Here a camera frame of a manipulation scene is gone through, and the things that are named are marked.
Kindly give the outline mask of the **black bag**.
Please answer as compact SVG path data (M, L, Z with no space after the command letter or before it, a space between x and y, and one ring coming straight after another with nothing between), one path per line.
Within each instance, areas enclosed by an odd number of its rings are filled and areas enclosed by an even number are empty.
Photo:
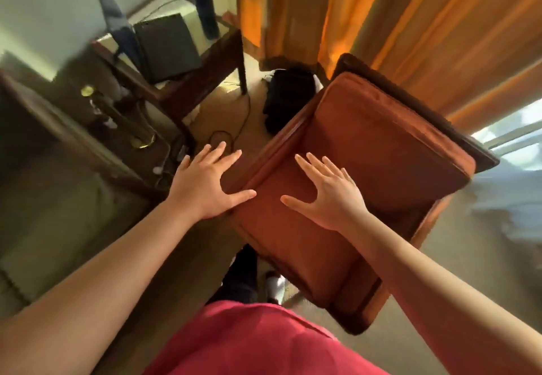
M315 94L316 81L312 71L301 67L275 70L267 83L263 105L267 132L277 135Z

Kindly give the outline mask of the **person's right hand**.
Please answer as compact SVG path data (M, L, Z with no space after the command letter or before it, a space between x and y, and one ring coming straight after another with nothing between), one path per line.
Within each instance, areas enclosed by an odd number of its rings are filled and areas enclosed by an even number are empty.
M336 180L312 182L316 188L316 198L312 201L316 214L310 220L324 229L345 235L352 225L367 217L369 211L360 190L344 178L341 168L326 156L320 160L335 173ZM306 175L306 157L296 154L295 161Z

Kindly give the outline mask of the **person's left hand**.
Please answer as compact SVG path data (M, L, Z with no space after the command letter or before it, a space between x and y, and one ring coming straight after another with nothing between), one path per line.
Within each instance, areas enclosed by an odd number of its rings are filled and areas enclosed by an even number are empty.
M168 212L185 226L192 226L198 221L231 210L227 209L227 193L224 192L220 180L240 159L242 151L236 150L226 156L223 153L216 164L207 166L207 154L215 148L211 144L205 145L191 159L190 165L184 171L176 172L173 178L166 207Z

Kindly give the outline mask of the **black open laptop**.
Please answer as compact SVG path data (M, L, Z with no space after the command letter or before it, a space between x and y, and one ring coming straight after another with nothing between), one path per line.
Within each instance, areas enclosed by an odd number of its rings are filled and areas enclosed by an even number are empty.
M99 0L115 54L128 57L149 84L159 84L199 69L202 59L180 13L131 23L115 0Z

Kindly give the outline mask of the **dark wooden side table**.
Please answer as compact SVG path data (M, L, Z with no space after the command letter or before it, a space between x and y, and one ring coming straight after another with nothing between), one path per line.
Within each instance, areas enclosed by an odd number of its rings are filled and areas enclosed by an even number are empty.
M108 65L121 86L130 90L161 112L179 128L183 119L198 107L232 72L238 70L242 94L247 93L242 33L216 15L220 37L208 40L204 35L193 0L146 0L133 10L130 21L150 20L179 13L184 18L202 59L202 67L168 82L151 85L124 55L114 60L117 44L110 34L91 43L94 52Z

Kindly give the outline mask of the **dark tall bottle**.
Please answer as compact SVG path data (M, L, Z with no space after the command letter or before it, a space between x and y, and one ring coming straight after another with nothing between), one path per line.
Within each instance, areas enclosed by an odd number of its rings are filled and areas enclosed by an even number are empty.
M213 0L194 0L204 35L208 40L220 38L220 30L216 19Z

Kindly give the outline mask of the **person's white sock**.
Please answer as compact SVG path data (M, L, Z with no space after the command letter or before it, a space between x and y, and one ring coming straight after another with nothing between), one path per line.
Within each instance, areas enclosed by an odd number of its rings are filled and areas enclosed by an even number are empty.
M275 270L265 274L265 293L268 303L281 305L286 291L286 279Z

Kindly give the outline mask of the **white bed sheet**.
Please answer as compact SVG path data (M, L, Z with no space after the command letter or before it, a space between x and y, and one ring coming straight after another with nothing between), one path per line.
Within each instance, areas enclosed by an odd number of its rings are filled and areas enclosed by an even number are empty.
M525 169L503 160L474 176L471 210L488 214L510 241L542 246L542 166Z

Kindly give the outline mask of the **olive green bed cover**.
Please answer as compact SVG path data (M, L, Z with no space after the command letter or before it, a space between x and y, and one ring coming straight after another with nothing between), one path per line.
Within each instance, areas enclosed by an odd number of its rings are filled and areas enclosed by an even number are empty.
M31 303L124 234L149 205L51 145L0 178L0 273Z

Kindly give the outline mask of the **person's red shirt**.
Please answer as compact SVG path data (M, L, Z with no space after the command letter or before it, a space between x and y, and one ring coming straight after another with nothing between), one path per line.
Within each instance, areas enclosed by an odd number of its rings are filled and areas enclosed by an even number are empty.
M203 307L143 375L389 375L329 331L281 306Z

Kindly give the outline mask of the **orange curtain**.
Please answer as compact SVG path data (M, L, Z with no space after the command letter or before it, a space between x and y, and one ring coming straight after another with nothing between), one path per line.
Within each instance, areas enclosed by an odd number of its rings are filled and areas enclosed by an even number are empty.
M352 54L472 134L542 98L542 0L237 0L263 71Z

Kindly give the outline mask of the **person's right forearm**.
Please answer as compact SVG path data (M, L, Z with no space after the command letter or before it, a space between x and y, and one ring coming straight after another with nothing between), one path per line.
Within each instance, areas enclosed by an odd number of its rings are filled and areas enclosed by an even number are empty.
M368 212L337 218L450 375L542 375L542 335Z

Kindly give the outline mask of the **dark wooden cabinet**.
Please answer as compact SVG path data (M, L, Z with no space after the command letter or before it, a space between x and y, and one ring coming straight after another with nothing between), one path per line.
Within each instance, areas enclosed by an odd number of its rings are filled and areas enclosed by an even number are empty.
M96 56L79 55L57 71L40 57L31 58L52 80L42 76L5 50L0 55L0 89L24 107L54 137L107 182L148 199L164 198L178 167L182 144L193 153L194 139L187 127L160 127L166 116L148 101L121 86ZM90 98L85 85L95 87ZM140 139L156 133L155 143L133 149L130 135Z

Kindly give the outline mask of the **person's left forearm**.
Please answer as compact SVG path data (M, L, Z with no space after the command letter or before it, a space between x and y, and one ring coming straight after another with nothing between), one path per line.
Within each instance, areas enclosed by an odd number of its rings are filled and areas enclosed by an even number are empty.
M91 375L157 271L203 217L195 201L159 204L0 324L0 375Z

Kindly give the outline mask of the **person's dark trouser leg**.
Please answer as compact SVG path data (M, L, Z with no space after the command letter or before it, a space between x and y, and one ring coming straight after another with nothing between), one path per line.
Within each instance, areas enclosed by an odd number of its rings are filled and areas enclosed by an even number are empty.
M246 244L236 254L220 288L209 298L206 305L219 301L251 304L258 301L257 270L258 255Z

